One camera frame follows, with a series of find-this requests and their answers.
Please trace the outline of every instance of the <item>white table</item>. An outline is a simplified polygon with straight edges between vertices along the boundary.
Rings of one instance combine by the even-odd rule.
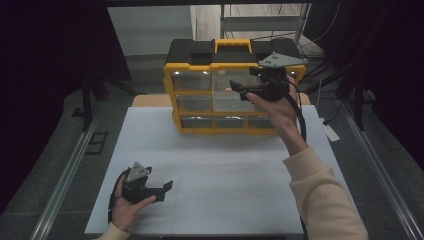
[[[107,228],[109,196],[119,174],[138,161],[152,167],[147,187],[174,181],[165,201],[143,209],[132,234],[160,236],[302,234],[287,149],[275,135],[180,134],[172,108],[128,109],[105,179],[85,230]],[[343,175],[314,106],[304,106],[307,142]]]

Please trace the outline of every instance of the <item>table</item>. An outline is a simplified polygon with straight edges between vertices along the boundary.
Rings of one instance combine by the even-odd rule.
[[[166,99],[159,95],[136,100],[143,98]],[[308,143],[346,186],[315,107],[303,109]],[[289,188],[290,175],[281,162],[289,155],[278,136],[180,134],[171,114],[170,107],[128,109],[86,234],[100,235],[106,230],[106,209],[113,185],[118,175],[135,161],[153,168],[147,187],[161,187],[170,180],[174,186],[166,193],[164,202],[142,211],[130,229],[133,235],[303,233]]]

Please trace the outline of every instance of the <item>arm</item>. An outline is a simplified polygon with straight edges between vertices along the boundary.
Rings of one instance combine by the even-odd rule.
[[[290,86],[290,94],[297,99]],[[296,114],[286,99],[270,103],[248,93],[252,103],[263,108],[290,154],[284,160],[292,177],[290,187],[310,239],[367,239],[367,231],[350,201],[347,190],[314,150],[302,139]]]
[[[137,218],[138,213],[156,200],[156,196],[151,196],[143,201],[132,204],[121,197],[122,187],[126,176],[123,176],[116,188],[115,205],[113,207],[112,222],[106,232],[100,236],[100,240],[125,240],[130,234],[128,230]]]

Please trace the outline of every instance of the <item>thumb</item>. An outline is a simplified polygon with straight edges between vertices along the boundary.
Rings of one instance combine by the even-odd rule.
[[[263,108],[266,112],[268,112],[269,109],[269,102],[262,99],[261,97],[259,97],[256,94],[253,93],[247,93],[246,94],[246,98],[249,99],[249,101],[261,108]]]
[[[140,211],[141,209],[149,206],[150,204],[154,203],[156,201],[156,196],[150,196],[146,199],[144,199],[143,201],[137,203],[134,205],[134,207],[137,209],[137,211]]]

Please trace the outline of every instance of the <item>sleeve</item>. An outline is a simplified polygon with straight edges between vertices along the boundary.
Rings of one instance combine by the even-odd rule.
[[[109,227],[98,240],[126,240],[130,236],[129,233],[126,233],[119,228],[115,227],[112,223],[109,223]]]
[[[368,239],[346,188],[311,147],[283,162],[309,239]]]

